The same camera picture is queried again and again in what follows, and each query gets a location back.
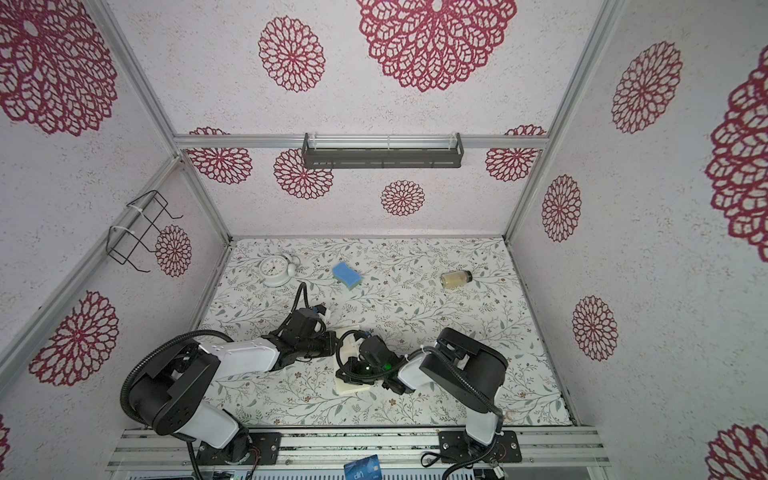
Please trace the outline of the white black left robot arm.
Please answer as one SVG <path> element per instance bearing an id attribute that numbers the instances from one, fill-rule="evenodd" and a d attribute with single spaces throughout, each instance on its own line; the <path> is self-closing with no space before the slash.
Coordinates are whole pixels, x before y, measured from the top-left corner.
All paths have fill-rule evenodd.
<path id="1" fill-rule="evenodd" d="M 204 400 L 216 380 L 271 373 L 299 360 L 333 355 L 337 337 L 325 324 L 323 304 L 292 310 L 274 331 L 234 341 L 215 330 L 195 330 L 155 348 L 126 377 L 123 412 L 159 435 L 199 441 L 218 450 L 243 449 L 247 428 Z"/>

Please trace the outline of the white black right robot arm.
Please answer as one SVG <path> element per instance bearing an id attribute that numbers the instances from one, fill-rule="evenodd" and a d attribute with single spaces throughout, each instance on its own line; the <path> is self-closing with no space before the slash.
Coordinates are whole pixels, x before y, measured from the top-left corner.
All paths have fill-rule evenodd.
<path id="1" fill-rule="evenodd" d="M 501 435 L 504 414 L 495 398 L 508 361 L 494 348 L 453 328 L 444 328 L 431 345 L 399 355 L 378 335 L 348 330 L 337 340 L 336 378 L 350 385 L 375 385 L 396 395 L 440 387 L 467 409 L 465 436 L 489 447 Z"/>

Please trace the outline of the cream square paper sheet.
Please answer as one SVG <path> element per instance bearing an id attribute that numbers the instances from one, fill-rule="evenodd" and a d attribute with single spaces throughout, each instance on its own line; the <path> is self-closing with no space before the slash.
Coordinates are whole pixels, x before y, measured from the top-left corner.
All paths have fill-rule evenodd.
<path id="1" fill-rule="evenodd" d="M 349 377 L 349 373 L 361 375 L 357 330 L 349 330 L 340 335 L 334 355 L 334 393 L 341 397 L 351 397 L 368 392 L 372 383 Z"/>

